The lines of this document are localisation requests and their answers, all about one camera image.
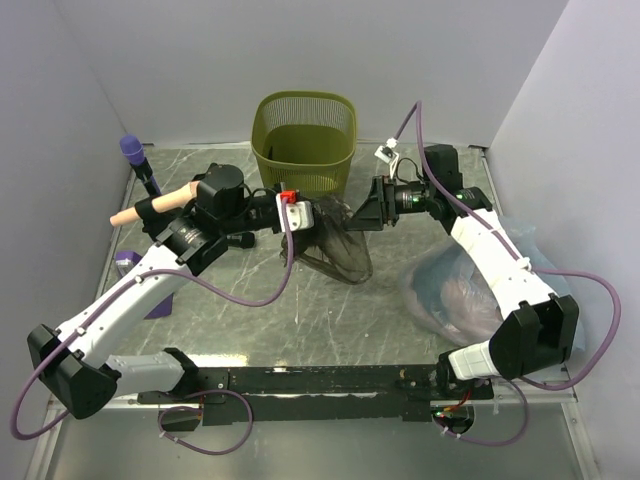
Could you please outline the grey translucent trash bag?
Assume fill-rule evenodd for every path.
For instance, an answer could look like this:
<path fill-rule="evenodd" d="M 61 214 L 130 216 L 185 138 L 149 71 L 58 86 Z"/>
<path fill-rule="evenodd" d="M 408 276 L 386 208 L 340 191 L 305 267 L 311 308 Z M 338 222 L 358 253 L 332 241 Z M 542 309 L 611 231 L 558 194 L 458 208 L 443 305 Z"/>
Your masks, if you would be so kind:
<path fill-rule="evenodd" d="M 291 241 L 281 241 L 280 257 L 286 259 L 292 251 L 294 260 L 337 281 L 366 282 L 373 265 L 364 233 L 344 228 L 353 215 L 349 205 L 334 194 L 291 201 L 292 195 L 276 196 L 280 227 L 289 228 L 292 235 Z"/>

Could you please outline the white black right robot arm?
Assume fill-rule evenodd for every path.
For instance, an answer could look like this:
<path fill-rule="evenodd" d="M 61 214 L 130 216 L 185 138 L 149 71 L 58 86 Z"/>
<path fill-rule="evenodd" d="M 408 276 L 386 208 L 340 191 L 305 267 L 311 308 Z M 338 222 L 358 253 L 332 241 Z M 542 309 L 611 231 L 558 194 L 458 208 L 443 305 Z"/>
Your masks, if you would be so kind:
<path fill-rule="evenodd" d="M 350 231 L 380 231 L 406 214 L 428 213 L 473 261 L 495 297 L 502 322 L 492 336 L 439 357 L 436 384 L 441 394 L 458 398 L 472 381 L 523 377 L 562 364 L 572 353 L 579 308 L 560 296 L 532 269 L 508 238 L 488 197 L 466 187 L 458 153 L 451 145 L 421 152 L 417 178 L 400 183 L 396 140 L 375 152 L 387 164 L 386 175 L 373 177 L 366 200 L 346 222 Z"/>

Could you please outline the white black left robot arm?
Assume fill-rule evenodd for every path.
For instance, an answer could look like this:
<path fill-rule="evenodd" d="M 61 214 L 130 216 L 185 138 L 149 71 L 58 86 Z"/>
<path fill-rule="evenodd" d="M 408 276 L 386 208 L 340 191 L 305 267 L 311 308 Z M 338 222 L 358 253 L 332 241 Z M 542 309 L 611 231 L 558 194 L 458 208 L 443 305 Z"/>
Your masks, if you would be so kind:
<path fill-rule="evenodd" d="M 102 297 L 57 328 L 40 325 L 27 338 L 36 378 L 76 419 L 124 395 L 159 391 L 176 402 L 192 398 L 199 369 L 185 353 L 165 348 L 153 355 L 117 356 L 119 342 L 186 283 L 213 291 L 199 276 L 227 252 L 231 237 L 270 229 L 284 234 L 291 255 L 294 232 L 314 225 L 310 200 L 282 184 L 251 194 L 242 171 L 227 164 L 211 164 L 181 189 L 122 211 L 111 222 L 151 220 L 172 210 L 178 215 Z"/>

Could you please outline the translucent bag with clothes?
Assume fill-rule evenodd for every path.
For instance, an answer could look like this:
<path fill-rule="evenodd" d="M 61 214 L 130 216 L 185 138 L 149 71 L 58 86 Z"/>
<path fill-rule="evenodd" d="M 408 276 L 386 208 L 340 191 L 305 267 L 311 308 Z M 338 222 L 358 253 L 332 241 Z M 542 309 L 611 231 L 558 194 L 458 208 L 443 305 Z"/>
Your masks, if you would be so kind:
<path fill-rule="evenodd" d="M 414 323 L 457 346 L 490 339 L 505 320 L 475 263 L 449 236 L 410 262 L 398 284 Z"/>

